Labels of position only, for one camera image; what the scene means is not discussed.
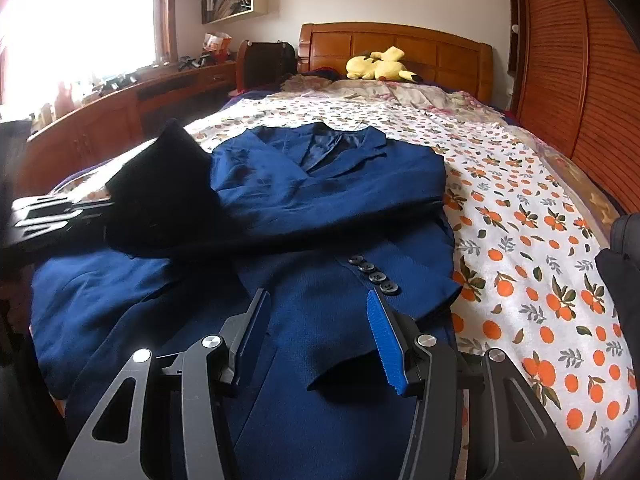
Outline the navy blue suit jacket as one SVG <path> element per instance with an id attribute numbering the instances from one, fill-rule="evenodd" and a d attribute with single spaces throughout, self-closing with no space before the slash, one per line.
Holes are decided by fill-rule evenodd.
<path id="1" fill-rule="evenodd" d="M 227 406 L 245 479 L 393 479 L 413 405 L 386 382 L 367 320 L 371 275 L 397 311 L 451 338 L 454 234 L 446 171 L 424 145 L 321 122 L 256 127 L 219 144 L 205 220 L 180 212 L 186 255 L 108 247 L 36 271 L 32 336 L 77 434 L 138 349 L 179 352 L 268 290 L 272 315 L 250 383 Z"/>

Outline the folded dark grey clothes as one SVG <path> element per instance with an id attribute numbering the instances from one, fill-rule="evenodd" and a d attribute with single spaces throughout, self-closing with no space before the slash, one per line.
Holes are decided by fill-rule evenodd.
<path id="1" fill-rule="evenodd" d="M 610 247 L 602 249 L 596 265 L 610 293 L 620 329 L 626 340 L 634 372 L 639 376 L 640 356 L 640 218 L 638 212 L 617 218 L 611 228 Z"/>

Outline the wooden desk cabinet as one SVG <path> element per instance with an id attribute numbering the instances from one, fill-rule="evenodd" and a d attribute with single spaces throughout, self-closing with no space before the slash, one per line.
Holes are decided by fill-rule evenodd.
<path id="1" fill-rule="evenodd" d="M 80 170 L 154 138 L 166 122 L 215 113 L 235 88 L 235 64 L 205 66 L 140 82 L 74 110 L 27 141 L 14 192 L 47 193 Z"/>

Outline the bright window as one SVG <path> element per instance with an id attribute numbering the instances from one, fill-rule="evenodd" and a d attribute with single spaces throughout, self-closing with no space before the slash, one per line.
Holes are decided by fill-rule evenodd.
<path id="1" fill-rule="evenodd" d="M 92 84 L 160 62 L 160 0 L 6 0 L 1 103 L 30 114 L 61 87 Z"/>

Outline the orange print bed sheet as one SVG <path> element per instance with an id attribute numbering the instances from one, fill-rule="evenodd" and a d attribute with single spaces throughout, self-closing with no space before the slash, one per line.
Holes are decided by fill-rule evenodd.
<path id="1" fill-rule="evenodd" d="M 188 130 L 212 162 L 219 144 L 248 129 L 316 122 L 377 128 L 442 158 L 460 292 L 450 307 L 454 334 L 435 336 L 476 356 L 501 349 L 555 424 L 577 479 L 602 478 L 638 424 L 637 376 L 596 266 L 593 228 L 523 133 L 322 94 L 242 100 Z"/>

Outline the orange bag on desk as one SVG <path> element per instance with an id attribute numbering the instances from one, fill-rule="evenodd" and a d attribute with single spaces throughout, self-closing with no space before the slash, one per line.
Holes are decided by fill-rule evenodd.
<path id="1" fill-rule="evenodd" d="M 203 40 L 203 53 L 216 63 L 224 63 L 229 57 L 232 37 L 225 32 L 206 32 Z"/>

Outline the dark chair by bed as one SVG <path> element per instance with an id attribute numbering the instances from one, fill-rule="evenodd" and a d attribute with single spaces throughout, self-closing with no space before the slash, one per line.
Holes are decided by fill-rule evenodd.
<path id="1" fill-rule="evenodd" d="M 297 73 L 294 48 L 284 41 L 244 40 L 235 60 L 235 82 L 239 93 L 278 84 Z"/>

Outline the yellow Pikachu plush toy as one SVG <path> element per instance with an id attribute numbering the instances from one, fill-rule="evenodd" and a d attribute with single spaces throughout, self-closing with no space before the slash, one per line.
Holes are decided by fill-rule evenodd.
<path id="1" fill-rule="evenodd" d="M 389 47 L 384 52 L 354 56 L 346 63 L 346 77 L 348 79 L 405 81 L 420 84 L 423 78 L 410 72 L 401 63 L 404 56 L 405 52 L 398 47 Z"/>

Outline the wooden louvered wardrobe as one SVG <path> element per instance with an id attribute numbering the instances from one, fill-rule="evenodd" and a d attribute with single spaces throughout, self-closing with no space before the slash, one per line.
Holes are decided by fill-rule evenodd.
<path id="1" fill-rule="evenodd" d="M 639 49 L 608 0 L 518 0 L 516 120 L 639 209 Z"/>

